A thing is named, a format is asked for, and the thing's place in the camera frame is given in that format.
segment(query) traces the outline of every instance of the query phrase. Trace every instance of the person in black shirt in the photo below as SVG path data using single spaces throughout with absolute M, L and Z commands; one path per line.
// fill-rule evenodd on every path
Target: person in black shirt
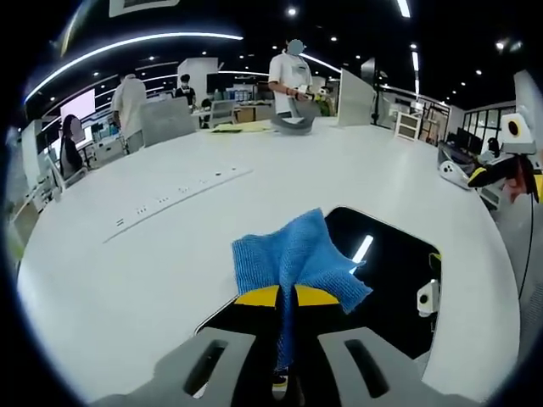
M 181 87 L 176 89 L 176 98 L 187 98 L 188 106 L 196 104 L 196 93 L 192 89 L 188 82 L 190 81 L 190 75 L 185 74 L 181 76 Z
M 82 129 L 79 119 L 73 114 L 68 114 L 62 124 L 62 140 L 60 142 L 60 175 L 65 180 L 83 168 L 83 159 L 72 140 L 74 134 L 80 131 Z

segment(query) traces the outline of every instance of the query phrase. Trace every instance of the cable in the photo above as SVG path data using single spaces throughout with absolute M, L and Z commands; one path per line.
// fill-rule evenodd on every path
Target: cable
M 530 231 L 529 231 L 528 257 L 526 258 L 526 267 L 524 268 L 523 282 L 520 285 L 520 293 L 518 294 L 518 299 L 520 299 L 523 296 L 524 283 L 526 282 L 526 275 L 528 274 L 529 256 L 532 253 L 532 238 L 534 237 L 534 201 L 535 201 L 535 198 L 534 198 L 534 196 L 532 196 L 532 199 L 531 199 L 531 203 L 532 203 L 532 224 L 530 226 Z

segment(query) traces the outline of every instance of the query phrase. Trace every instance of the outlet strip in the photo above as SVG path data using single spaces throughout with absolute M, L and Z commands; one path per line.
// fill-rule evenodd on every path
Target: outlet strip
M 109 242 L 111 239 L 119 236 L 121 233 L 132 229 L 134 226 L 139 225 L 152 216 L 159 214 L 163 210 L 171 208 L 172 206 L 199 195 L 202 192 L 209 191 L 211 188 L 218 187 L 251 172 L 253 171 L 233 166 L 227 170 L 218 170 L 212 174 L 207 174 L 206 176 L 199 178 L 197 181 L 180 185 L 162 197 L 139 205 L 134 210 L 117 219 L 115 224 L 108 228 L 109 233 L 104 239 L 104 243 Z

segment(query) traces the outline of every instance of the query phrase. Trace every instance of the man in white shirt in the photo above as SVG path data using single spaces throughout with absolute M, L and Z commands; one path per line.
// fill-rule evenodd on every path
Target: man in white shirt
M 113 120 L 122 131 L 129 153 L 143 147 L 140 109 L 146 103 L 145 85 L 131 71 L 120 74 L 120 85 L 115 89 L 111 109 Z
M 290 98 L 309 100 L 305 92 L 313 81 L 309 65 L 300 57 L 303 50 L 302 41 L 291 38 L 287 40 L 287 49 L 273 57 L 270 62 L 268 86 L 275 96 L 277 115 L 283 118 L 292 117 Z

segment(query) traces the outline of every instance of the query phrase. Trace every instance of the white pillar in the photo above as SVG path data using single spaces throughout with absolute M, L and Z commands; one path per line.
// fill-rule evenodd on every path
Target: white pillar
M 190 75 L 190 86 L 196 93 L 198 104 L 207 98 L 207 75 L 219 70 L 217 58 L 188 58 L 177 67 L 177 87 L 181 85 L 181 75 Z

